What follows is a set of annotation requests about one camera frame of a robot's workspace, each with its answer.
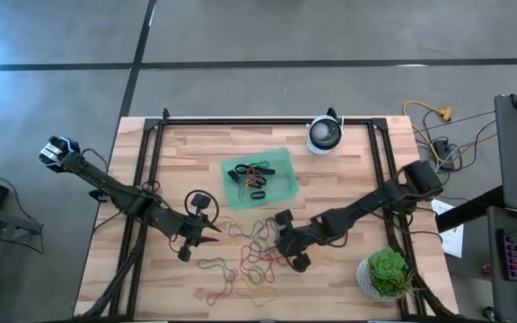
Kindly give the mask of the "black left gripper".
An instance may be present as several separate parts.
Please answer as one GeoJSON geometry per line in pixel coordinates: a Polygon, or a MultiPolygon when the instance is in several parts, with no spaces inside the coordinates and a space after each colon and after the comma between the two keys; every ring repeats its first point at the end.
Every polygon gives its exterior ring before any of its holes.
{"type": "Polygon", "coordinates": [[[207,242],[220,242],[219,239],[204,237],[202,232],[205,228],[223,232],[213,223],[206,223],[206,216],[204,214],[180,214],[175,211],[168,211],[164,217],[164,229],[168,231],[166,234],[171,236],[181,236],[185,240],[183,245],[177,251],[177,257],[183,262],[189,262],[191,258],[191,248],[198,247],[200,244],[207,242]]]}

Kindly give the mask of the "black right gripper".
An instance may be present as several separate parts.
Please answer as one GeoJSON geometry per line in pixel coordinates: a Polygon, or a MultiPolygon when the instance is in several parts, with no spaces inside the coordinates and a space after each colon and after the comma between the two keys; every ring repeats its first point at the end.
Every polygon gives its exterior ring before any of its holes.
{"type": "Polygon", "coordinates": [[[323,229],[322,214],[313,216],[308,225],[294,227],[293,215],[290,210],[284,210],[275,215],[279,226],[278,237],[275,240],[277,251],[286,258],[301,255],[310,245],[324,245],[327,236],[323,229]]]}

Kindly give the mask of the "long teal rubber band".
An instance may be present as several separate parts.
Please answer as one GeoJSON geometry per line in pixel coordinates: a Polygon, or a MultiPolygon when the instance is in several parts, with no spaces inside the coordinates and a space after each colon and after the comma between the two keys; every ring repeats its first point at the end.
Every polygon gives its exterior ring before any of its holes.
{"type": "Polygon", "coordinates": [[[238,271],[228,267],[223,258],[199,259],[197,262],[197,267],[203,270],[208,270],[215,267],[219,268],[222,271],[223,278],[226,282],[233,282],[238,275],[238,271]]]}

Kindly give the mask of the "thin grey rubber band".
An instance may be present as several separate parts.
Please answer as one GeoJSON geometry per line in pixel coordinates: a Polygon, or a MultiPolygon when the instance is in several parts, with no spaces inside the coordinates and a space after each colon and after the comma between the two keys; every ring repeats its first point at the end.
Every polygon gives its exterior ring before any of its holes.
{"type": "Polygon", "coordinates": [[[280,236],[279,226],[273,217],[254,222],[249,232],[245,232],[241,224],[231,223],[227,233],[231,238],[248,239],[250,249],[258,253],[275,251],[275,241],[280,236]]]}

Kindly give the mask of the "long red rubber band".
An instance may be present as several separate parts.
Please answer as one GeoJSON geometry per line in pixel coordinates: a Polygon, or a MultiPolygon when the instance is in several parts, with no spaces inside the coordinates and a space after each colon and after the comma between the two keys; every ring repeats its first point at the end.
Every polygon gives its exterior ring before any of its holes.
{"type": "Polygon", "coordinates": [[[239,264],[239,269],[246,276],[249,282],[250,280],[247,277],[247,270],[254,267],[261,267],[264,271],[264,281],[262,284],[271,284],[275,281],[273,265],[267,261],[262,260],[258,252],[252,251],[250,249],[250,245],[243,246],[241,248],[241,260],[239,264]]]}

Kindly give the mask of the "teal translucent plastic bin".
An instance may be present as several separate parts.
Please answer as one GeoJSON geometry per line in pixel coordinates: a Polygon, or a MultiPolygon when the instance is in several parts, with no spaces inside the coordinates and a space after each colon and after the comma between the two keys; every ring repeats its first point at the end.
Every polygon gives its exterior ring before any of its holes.
{"type": "Polygon", "coordinates": [[[226,201],[232,209],[243,210],[263,205],[283,202],[293,198],[299,191],[298,180],[294,173],[290,153],[286,148],[276,148],[260,153],[245,154],[240,157],[223,160],[221,162],[223,188],[226,201]],[[274,169],[274,175],[266,175],[267,184],[263,187],[266,197],[253,200],[248,195],[239,198],[239,184],[235,183],[227,174],[238,164],[268,161],[269,168],[274,169]]]}

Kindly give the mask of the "long yellow rubber band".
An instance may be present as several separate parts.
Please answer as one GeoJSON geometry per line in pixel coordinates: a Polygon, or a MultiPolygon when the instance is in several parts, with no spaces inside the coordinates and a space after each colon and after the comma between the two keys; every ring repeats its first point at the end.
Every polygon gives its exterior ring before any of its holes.
{"type": "Polygon", "coordinates": [[[237,285],[235,291],[238,296],[249,299],[257,308],[264,307],[278,298],[277,290],[270,286],[237,285]]]}

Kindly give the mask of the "succulent in white patterned pot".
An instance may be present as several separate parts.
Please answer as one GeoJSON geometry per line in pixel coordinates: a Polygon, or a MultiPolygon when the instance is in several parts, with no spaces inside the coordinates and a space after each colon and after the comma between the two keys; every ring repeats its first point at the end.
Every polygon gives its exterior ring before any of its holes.
{"type": "Polygon", "coordinates": [[[415,277],[402,255],[390,247],[363,259],[355,273],[359,289],[376,301],[396,301],[419,291],[412,284],[415,277]]]}

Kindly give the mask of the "white paper sheet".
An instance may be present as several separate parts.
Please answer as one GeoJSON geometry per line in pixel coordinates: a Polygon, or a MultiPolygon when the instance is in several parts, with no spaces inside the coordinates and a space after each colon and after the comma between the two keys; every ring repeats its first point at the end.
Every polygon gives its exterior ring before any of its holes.
{"type": "MultiPolygon", "coordinates": [[[[432,200],[431,207],[438,215],[454,208],[453,205],[447,204],[438,199],[432,200]]],[[[440,232],[440,235],[443,238],[443,252],[446,255],[453,256],[455,258],[462,258],[464,225],[461,224],[460,226],[448,231],[440,232]]]]}

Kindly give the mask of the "black power adapter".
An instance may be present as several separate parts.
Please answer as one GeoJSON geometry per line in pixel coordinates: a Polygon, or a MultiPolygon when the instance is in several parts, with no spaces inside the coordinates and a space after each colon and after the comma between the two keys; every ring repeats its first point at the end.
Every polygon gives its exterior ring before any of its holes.
{"type": "Polygon", "coordinates": [[[434,140],[434,150],[438,155],[437,167],[441,171],[455,170],[454,163],[451,161],[451,145],[448,139],[434,140]]]}

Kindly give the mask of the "black beam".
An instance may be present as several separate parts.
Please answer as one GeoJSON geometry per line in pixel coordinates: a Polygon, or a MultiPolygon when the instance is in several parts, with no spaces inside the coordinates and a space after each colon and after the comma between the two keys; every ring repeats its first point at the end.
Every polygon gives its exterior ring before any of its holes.
{"type": "Polygon", "coordinates": [[[503,187],[490,189],[486,193],[467,200],[464,204],[456,206],[449,211],[435,216],[438,232],[442,233],[463,223],[470,222],[486,214],[491,207],[505,207],[503,187]]]}

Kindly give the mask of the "black aluminium table frame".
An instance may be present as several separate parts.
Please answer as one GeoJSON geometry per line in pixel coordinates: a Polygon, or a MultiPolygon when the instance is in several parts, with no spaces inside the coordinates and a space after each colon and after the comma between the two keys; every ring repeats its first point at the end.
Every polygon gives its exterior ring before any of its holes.
{"type": "Polygon", "coordinates": [[[409,119],[402,116],[348,117],[346,136],[327,157],[307,150],[306,117],[166,118],[162,127],[148,131],[155,118],[123,118],[110,156],[109,173],[126,184],[157,180],[163,198],[175,208],[185,195],[200,188],[220,205],[211,242],[196,248],[189,262],[180,261],[157,230],[146,233],[145,254],[138,272],[123,282],[119,305],[103,311],[105,319],[146,321],[353,321],[425,319],[433,321],[456,313],[457,302],[438,239],[434,214],[420,205],[404,231],[389,229],[376,215],[359,220],[342,249],[310,248],[311,266],[299,274],[289,266],[273,265],[275,281],[254,285],[238,278],[233,292],[214,306],[206,296],[220,292],[224,278],[218,268],[203,270],[199,259],[223,258],[231,268],[241,260],[243,237],[231,238],[229,223],[249,229],[260,219],[290,210],[298,224],[332,207],[349,205],[377,188],[395,169],[414,162],[417,148],[409,119]],[[286,148],[299,191],[284,202],[242,211],[226,201],[223,160],[286,148]],[[376,301],[358,288],[355,270],[360,261],[387,246],[411,250],[427,289],[404,301],[376,301]],[[237,285],[270,286],[278,298],[257,308],[237,295],[237,285]]]}

